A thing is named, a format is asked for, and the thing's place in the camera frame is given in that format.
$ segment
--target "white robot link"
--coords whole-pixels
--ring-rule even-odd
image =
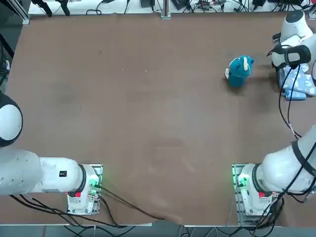
[[[281,33],[274,35],[273,39],[279,41],[270,53],[273,67],[278,70],[289,65],[294,69],[301,63],[308,63],[311,65],[312,76],[315,78],[316,35],[308,27],[302,11],[296,10],[287,14]],[[267,214],[265,209],[272,203],[275,194],[288,187],[302,166],[303,170],[288,192],[314,193],[316,152],[312,152],[308,161],[305,159],[315,142],[316,125],[290,146],[266,155],[261,164],[247,164],[243,168],[237,178],[237,183],[246,215]]]
[[[18,105],[0,92],[0,196],[26,193],[68,193],[68,212],[99,212],[102,166],[77,164],[68,158],[38,157],[10,145],[20,136],[23,116]]]

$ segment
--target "floor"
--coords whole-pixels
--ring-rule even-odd
[[[30,1],[25,0],[24,2],[25,8],[29,7]],[[18,38],[22,29],[22,21],[13,13],[8,11],[1,3],[0,3],[0,32],[6,38],[9,45],[14,50],[16,48]],[[73,227],[72,230],[75,232],[79,232],[81,228]],[[122,230],[115,230],[113,228],[106,228],[108,231],[113,233],[115,236],[123,233]],[[235,228],[224,228],[221,227],[222,230],[227,233],[232,233]],[[131,232],[127,233],[126,237],[140,237],[140,236],[151,236],[151,237],[176,237],[181,236],[183,234],[183,228],[181,232],[179,232],[180,226],[173,224],[167,221],[157,221],[153,223],[151,227],[136,227]],[[193,237],[204,237],[207,236],[208,232],[211,228],[195,228],[194,232],[191,236]],[[273,230],[270,237],[311,237],[315,236],[316,229],[299,229],[299,228],[282,228],[278,227]],[[257,234],[262,236],[267,233],[267,230],[263,230],[258,232]],[[0,236],[1,237],[17,237],[17,236],[32,236],[32,237],[55,237],[55,236],[63,236],[63,237],[71,237],[74,236],[70,231],[66,230],[63,226],[0,226]],[[96,235],[94,235],[94,229],[89,229],[81,234],[82,237],[92,237],[92,236],[109,236],[109,234],[104,233],[102,230],[97,229]],[[218,231],[216,233],[213,230],[209,235],[209,237],[223,237],[225,234]],[[236,237],[250,236],[250,234],[242,230]]]

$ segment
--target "table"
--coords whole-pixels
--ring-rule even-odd
[[[15,146],[102,163],[103,184],[147,212],[180,224],[224,226],[234,194],[232,163],[261,162],[294,139],[279,115],[276,73],[266,57],[284,16],[32,19],[7,88],[24,115]],[[255,59],[254,70],[235,91],[224,71],[243,54]],[[292,103],[297,131],[315,123],[314,108],[313,98]],[[64,194],[36,197],[66,209]],[[3,224],[64,223],[9,197],[0,203]],[[109,205],[119,223],[153,221],[112,199]],[[279,224],[315,226],[315,208],[315,199],[297,204],[287,197]],[[94,218],[109,221],[102,210]],[[234,210],[229,224],[237,224]]]

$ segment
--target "toy's white ear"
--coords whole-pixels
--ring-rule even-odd
[[[247,58],[246,57],[244,57],[243,58],[243,70],[244,71],[247,71],[248,70],[248,62],[247,62]]]

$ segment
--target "metal frame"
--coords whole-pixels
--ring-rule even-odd
[[[170,14],[170,9],[169,9],[169,0],[163,0],[161,18],[171,19],[171,14]]]
[[[24,7],[20,4],[18,0],[6,0],[7,3],[11,5],[15,13],[23,19],[23,25],[28,25],[30,22],[30,17]]]

